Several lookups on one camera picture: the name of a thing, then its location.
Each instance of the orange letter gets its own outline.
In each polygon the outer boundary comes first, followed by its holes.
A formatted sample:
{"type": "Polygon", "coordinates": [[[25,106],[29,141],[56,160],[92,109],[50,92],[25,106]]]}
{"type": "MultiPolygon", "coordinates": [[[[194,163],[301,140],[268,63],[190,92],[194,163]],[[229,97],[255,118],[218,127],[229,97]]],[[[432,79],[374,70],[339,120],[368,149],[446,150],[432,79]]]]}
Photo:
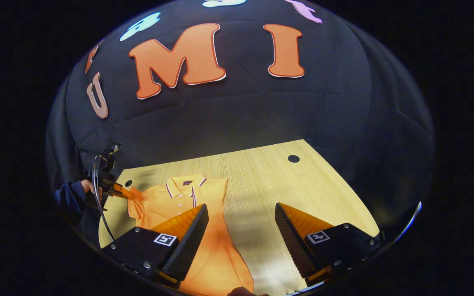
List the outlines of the orange letter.
{"type": "Polygon", "coordinates": [[[96,115],[100,118],[106,118],[109,114],[109,109],[107,108],[107,103],[105,102],[105,97],[102,92],[102,87],[100,86],[100,73],[96,73],[93,78],[93,82],[87,86],[87,96],[89,96],[89,100],[91,101],[91,106],[94,109],[96,115]],[[96,99],[94,99],[93,94],[93,85],[96,88],[96,94],[98,95],[98,99],[100,100],[100,107],[98,107],[96,103],[96,99]]]}
{"type": "Polygon", "coordinates": [[[297,78],[304,75],[304,69],[299,65],[299,50],[297,38],[303,36],[299,30],[284,25],[267,24],[263,26],[272,34],[273,64],[268,67],[268,73],[275,77],[297,78]]]}
{"type": "Polygon", "coordinates": [[[220,28],[218,24],[201,24],[187,28],[172,51],[151,39],[134,47],[129,56],[135,58],[139,90],[137,97],[147,99],[157,95],[162,87],[153,81],[151,70],[168,86],[174,88],[179,80],[182,63],[186,60],[188,70],[184,83],[195,84],[218,81],[226,77],[226,71],[218,66],[213,36],[220,28]]]}
{"type": "Polygon", "coordinates": [[[100,43],[102,43],[102,41],[98,42],[98,44],[89,53],[89,58],[87,58],[87,65],[85,66],[85,73],[86,74],[87,74],[87,71],[89,71],[89,68],[91,67],[91,64],[93,63],[94,55],[96,54],[96,51],[98,50],[98,45],[100,45],[100,43]]]}

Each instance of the person's hand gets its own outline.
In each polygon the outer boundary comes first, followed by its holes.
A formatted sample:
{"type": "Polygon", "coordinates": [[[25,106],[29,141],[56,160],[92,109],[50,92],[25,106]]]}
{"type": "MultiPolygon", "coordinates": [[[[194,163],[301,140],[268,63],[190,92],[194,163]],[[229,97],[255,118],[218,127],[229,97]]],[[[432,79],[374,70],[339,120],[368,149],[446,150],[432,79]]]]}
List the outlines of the person's hand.
{"type": "Polygon", "coordinates": [[[248,291],[248,289],[246,289],[245,287],[239,287],[239,288],[233,289],[230,293],[228,293],[228,296],[257,296],[257,295],[248,291]]]}
{"type": "MultiPolygon", "coordinates": [[[[89,192],[89,190],[91,190],[91,192],[94,194],[94,186],[93,184],[90,182],[90,180],[81,180],[81,187],[83,187],[83,192],[85,194],[87,194],[87,192],[89,192]]],[[[99,197],[100,197],[100,201],[102,201],[102,188],[99,187],[98,188],[98,193],[99,193],[99,197]]]]}

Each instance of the purple letter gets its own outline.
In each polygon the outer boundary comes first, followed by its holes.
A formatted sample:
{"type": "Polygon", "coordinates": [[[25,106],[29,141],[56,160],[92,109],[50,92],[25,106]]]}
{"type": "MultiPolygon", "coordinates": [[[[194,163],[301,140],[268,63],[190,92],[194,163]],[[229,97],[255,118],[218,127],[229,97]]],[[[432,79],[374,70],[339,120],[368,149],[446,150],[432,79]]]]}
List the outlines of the purple letter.
{"type": "Polygon", "coordinates": [[[304,16],[307,19],[310,19],[312,22],[322,24],[323,21],[317,17],[314,17],[311,12],[316,12],[314,9],[304,5],[303,3],[299,1],[294,1],[294,0],[285,0],[286,2],[292,3],[294,5],[295,9],[299,12],[300,15],[304,16]]]}

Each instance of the polo shirt collar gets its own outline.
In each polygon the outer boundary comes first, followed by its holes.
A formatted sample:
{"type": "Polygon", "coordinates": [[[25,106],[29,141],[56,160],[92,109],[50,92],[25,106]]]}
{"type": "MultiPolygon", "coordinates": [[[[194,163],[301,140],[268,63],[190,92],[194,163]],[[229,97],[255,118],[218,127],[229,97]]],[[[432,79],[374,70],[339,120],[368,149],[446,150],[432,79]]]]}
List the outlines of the polo shirt collar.
{"type": "Polygon", "coordinates": [[[181,194],[193,195],[193,186],[201,186],[206,181],[203,174],[194,174],[187,176],[170,177],[166,182],[167,192],[170,197],[176,197],[181,194]]]}

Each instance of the wooden table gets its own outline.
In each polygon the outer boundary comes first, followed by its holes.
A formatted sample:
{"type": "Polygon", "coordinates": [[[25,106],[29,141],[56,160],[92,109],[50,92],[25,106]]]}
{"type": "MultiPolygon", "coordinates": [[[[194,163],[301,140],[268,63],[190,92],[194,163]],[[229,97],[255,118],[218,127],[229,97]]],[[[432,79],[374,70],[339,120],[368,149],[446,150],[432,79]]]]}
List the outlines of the wooden table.
{"type": "MultiPolygon", "coordinates": [[[[235,248],[252,274],[255,294],[281,296],[307,286],[275,223],[277,202],[332,225],[348,222],[371,236],[379,233],[356,193],[304,140],[128,169],[117,182],[124,185],[132,180],[132,187],[145,191],[164,184],[170,176],[196,173],[208,179],[229,179],[224,219],[235,248]],[[290,162],[290,155],[300,160],[290,162]]],[[[135,226],[135,219],[128,216],[126,199],[109,197],[105,208],[115,238],[135,226]]],[[[98,231],[101,247],[111,243],[103,221],[98,231]]]]}

